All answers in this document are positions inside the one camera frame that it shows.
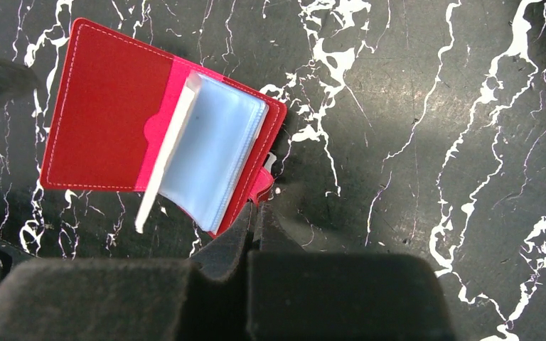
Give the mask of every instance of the black marble surface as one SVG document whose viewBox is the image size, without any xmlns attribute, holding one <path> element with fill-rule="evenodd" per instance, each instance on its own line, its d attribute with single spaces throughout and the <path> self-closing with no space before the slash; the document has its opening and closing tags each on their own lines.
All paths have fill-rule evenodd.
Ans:
<svg viewBox="0 0 546 341">
<path fill-rule="evenodd" d="M 81 16 L 288 104 L 272 203 L 305 249 L 420 256 L 461 340 L 546 340 L 546 1 L 0 0 L 0 58 L 45 84 L 0 108 L 0 237 L 185 257 L 210 238 L 164 199 L 139 235 L 140 195 L 38 184 Z"/>
</svg>

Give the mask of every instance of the red leather cover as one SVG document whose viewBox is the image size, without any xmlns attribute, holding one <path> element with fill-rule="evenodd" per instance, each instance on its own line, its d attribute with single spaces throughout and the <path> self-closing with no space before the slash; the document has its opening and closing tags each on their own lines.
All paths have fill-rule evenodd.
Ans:
<svg viewBox="0 0 546 341">
<path fill-rule="evenodd" d="M 219 234 L 224 232 L 248 200 L 258 170 L 284 121 L 285 105 L 84 18 L 74 22 L 70 34 L 43 158 L 41 185 L 52 189 L 144 190 L 146 180 L 140 174 L 153 167 L 153 150 L 159 150 L 165 133 L 157 129 L 153 119 L 148 122 L 154 116 L 158 121 L 163 119 L 159 116 L 161 106 L 177 100 L 163 101 L 165 92 L 167 96 L 169 93 L 167 86 L 184 83 L 191 70 L 222 80 L 269 105 L 261 133 L 218 230 Z"/>
</svg>

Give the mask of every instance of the card holder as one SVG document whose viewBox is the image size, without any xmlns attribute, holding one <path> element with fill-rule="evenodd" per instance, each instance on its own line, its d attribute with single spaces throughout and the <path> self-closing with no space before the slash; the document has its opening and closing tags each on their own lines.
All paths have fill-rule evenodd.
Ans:
<svg viewBox="0 0 546 341">
<path fill-rule="evenodd" d="M 200 92 L 159 193 L 217 232 L 269 109 L 262 99 L 199 75 Z"/>
</svg>

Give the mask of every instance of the open wallet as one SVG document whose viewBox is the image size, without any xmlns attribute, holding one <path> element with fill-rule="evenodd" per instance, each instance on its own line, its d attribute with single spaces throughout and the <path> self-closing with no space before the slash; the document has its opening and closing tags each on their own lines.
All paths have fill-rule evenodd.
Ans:
<svg viewBox="0 0 546 341">
<path fill-rule="evenodd" d="M 273 177 L 285 105 L 84 18 L 74 21 L 41 168 L 47 189 L 163 195 L 215 236 Z"/>
</svg>

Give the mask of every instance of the marble table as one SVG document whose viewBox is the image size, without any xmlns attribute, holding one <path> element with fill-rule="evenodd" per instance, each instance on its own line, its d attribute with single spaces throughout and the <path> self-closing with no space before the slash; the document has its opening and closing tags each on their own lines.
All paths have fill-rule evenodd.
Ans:
<svg viewBox="0 0 546 341">
<path fill-rule="evenodd" d="M 0 108 L 0 237 L 186 257 L 210 237 L 165 199 L 139 235 L 140 194 L 37 181 L 78 17 L 287 103 L 272 204 L 306 250 L 420 256 L 461 340 L 546 340 L 546 1 L 0 0 L 0 58 L 44 83 Z"/>
</svg>

